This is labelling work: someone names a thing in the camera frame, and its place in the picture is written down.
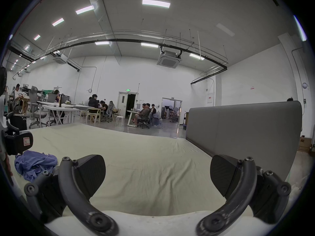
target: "gray partition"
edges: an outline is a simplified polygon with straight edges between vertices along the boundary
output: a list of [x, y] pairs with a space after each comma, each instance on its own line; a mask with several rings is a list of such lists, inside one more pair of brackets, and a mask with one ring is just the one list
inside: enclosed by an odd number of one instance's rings
[[302, 127], [299, 101], [191, 108], [186, 139], [210, 156], [252, 156], [285, 180]]

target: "ceiling air conditioner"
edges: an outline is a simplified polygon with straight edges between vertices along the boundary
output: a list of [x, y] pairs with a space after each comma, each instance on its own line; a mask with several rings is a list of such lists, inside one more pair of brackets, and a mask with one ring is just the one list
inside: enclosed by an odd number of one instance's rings
[[61, 52], [53, 53], [53, 60], [56, 61], [58, 64], [66, 64], [68, 57]]
[[170, 51], [161, 51], [157, 65], [162, 65], [170, 68], [176, 68], [181, 61], [176, 53]]

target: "open doorway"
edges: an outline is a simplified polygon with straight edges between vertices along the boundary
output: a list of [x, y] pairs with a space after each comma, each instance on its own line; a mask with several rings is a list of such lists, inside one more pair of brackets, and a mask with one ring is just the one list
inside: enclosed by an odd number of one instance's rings
[[178, 124], [181, 113], [181, 100], [162, 98], [161, 118]]
[[135, 106], [136, 92], [119, 92], [117, 108], [120, 109], [120, 116], [129, 117], [130, 112]]

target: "wall sign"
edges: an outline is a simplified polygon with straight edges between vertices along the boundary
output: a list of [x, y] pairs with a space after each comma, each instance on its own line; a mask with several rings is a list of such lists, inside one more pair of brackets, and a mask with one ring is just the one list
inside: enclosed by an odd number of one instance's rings
[[208, 93], [208, 103], [213, 102], [213, 93]]

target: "label sticker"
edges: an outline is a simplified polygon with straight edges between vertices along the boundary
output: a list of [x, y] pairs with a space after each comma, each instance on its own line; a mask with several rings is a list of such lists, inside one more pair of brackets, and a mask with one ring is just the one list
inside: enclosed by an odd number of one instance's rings
[[30, 145], [31, 144], [30, 138], [29, 137], [24, 137], [23, 138], [23, 143], [24, 143], [24, 146]]

